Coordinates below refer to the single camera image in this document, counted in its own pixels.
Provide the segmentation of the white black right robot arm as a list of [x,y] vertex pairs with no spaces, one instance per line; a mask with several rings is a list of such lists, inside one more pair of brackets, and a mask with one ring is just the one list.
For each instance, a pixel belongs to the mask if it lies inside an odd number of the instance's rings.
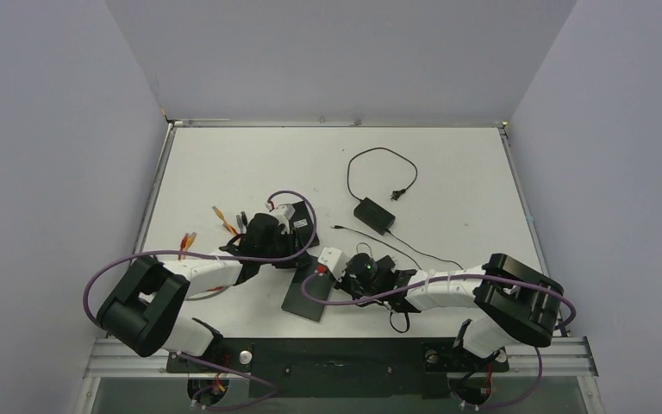
[[335,286],[359,306],[380,304],[395,313],[480,309],[483,315],[463,322],[451,346],[453,360],[463,368],[513,343],[550,346],[564,297],[559,283],[506,254],[453,272],[397,270],[389,258],[373,261],[356,254]]

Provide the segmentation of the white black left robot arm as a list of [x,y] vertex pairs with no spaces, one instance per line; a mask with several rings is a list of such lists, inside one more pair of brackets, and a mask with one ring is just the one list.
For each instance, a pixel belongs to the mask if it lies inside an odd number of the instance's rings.
[[214,288],[241,285],[264,265],[296,268],[306,263],[316,245],[316,225],[303,230],[277,212],[258,213],[245,232],[209,254],[156,251],[126,258],[128,269],[92,317],[137,355],[164,349],[188,354],[200,370],[222,362],[222,334],[208,323],[182,315],[186,299]]

